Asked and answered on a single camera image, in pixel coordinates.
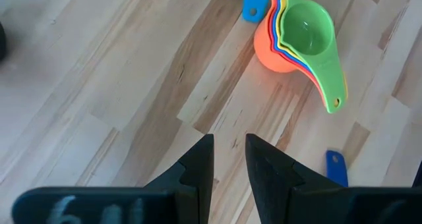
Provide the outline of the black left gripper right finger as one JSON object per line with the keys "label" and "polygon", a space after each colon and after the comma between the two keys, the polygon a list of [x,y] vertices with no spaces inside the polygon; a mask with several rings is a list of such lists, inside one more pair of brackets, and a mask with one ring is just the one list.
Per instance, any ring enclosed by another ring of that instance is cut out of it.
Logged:
{"label": "black left gripper right finger", "polygon": [[340,185],[256,134],[245,140],[247,172],[262,224],[344,224]]}

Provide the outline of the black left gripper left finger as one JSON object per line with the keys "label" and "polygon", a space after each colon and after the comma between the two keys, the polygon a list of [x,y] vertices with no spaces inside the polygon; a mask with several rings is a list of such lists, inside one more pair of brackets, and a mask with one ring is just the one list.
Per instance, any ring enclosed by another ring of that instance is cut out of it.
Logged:
{"label": "black left gripper left finger", "polygon": [[145,188],[158,199],[145,205],[144,224],[208,224],[214,182],[214,136],[204,135]]}

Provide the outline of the purple measuring cup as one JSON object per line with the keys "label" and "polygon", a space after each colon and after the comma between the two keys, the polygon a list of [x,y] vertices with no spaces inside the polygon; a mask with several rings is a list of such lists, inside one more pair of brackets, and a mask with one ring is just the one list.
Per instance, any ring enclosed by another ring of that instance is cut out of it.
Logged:
{"label": "purple measuring cup", "polygon": [[340,152],[326,151],[326,176],[340,186],[348,187],[346,161]]}

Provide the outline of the light blue measuring cup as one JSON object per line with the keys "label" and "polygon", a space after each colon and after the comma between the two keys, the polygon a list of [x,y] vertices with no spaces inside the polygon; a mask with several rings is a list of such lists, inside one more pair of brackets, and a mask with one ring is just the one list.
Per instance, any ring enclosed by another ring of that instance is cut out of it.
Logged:
{"label": "light blue measuring cup", "polygon": [[269,0],[243,0],[243,18],[259,23],[266,15]]}

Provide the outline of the orange measuring cup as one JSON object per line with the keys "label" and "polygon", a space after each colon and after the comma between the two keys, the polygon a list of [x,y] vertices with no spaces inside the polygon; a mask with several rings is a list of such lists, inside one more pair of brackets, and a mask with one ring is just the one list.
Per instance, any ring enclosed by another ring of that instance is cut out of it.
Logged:
{"label": "orange measuring cup", "polygon": [[278,0],[270,0],[270,8],[254,35],[254,49],[259,61],[274,72],[288,73],[297,70],[295,63],[279,53],[272,51],[272,36],[269,31],[270,15],[275,10]]}

